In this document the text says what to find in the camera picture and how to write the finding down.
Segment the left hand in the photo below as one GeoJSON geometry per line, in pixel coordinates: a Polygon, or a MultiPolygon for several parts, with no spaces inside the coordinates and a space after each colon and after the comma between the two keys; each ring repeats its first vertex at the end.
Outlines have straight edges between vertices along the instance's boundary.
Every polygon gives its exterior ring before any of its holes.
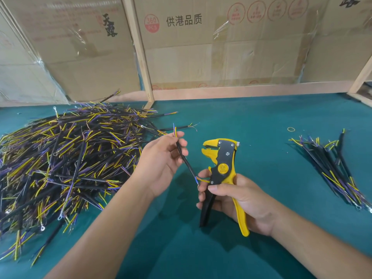
{"type": "Polygon", "coordinates": [[[161,136],[160,138],[148,143],[142,150],[141,158],[138,161],[131,179],[138,186],[145,186],[151,191],[154,197],[164,192],[179,166],[182,164],[182,158],[177,149],[178,141],[182,147],[182,154],[187,156],[187,141],[179,139],[184,136],[184,132],[177,131],[177,137],[174,133],[161,136]]]}

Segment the right hand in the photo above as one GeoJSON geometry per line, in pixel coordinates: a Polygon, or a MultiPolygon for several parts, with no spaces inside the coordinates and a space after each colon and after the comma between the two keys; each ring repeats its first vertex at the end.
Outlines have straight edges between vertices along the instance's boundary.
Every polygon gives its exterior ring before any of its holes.
{"type": "MultiPolygon", "coordinates": [[[[204,169],[199,173],[200,178],[210,176],[211,172],[208,169],[204,169]]],[[[205,190],[209,190],[217,195],[212,208],[216,211],[222,211],[237,221],[233,197],[247,214],[249,230],[271,236],[278,214],[285,207],[263,192],[256,183],[241,174],[236,174],[234,184],[222,183],[208,186],[208,183],[201,182],[199,186],[199,202],[196,206],[199,209],[202,208],[205,200],[205,190]]]]}

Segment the round label on wire stripper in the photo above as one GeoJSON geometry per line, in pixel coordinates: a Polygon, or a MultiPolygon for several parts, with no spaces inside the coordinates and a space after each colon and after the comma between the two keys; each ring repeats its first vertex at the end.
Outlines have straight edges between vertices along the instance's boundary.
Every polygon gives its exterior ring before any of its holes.
{"type": "Polygon", "coordinates": [[[220,174],[226,174],[229,171],[229,166],[225,163],[221,163],[218,165],[217,170],[220,174]]]}

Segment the fingernail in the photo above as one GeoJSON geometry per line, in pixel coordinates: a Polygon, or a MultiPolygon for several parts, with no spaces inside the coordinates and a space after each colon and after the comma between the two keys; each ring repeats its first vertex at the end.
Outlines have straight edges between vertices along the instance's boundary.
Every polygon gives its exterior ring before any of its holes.
{"type": "Polygon", "coordinates": [[[217,186],[216,185],[209,185],[208,190],[211,191],[211,192],[214,192],[214,191],[217,190],[217,186]]]}

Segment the cardboard box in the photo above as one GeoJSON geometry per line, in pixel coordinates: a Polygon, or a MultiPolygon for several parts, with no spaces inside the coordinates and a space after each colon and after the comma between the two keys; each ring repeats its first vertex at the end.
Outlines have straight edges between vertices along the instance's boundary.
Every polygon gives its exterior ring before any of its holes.
{"type": "Polygon", "coordinates": [[[302,81],[353,81],[371,55],[372,0],[330,0],[302,81]]]}
{"type": "Polygon", "coordinates": [[[0,9],[0,102],[67,103],[60,87],[37,62],[22,36],[0,9]]]}
{"type": "Polygon", "coordinates": [[[3,0],[73,101],[140,90],[121,0],[3,0]]]}
{"type": "Polygon", "coordinates": [[[328,0],[134,0],[153,89],[295,83],[328,0]]]}

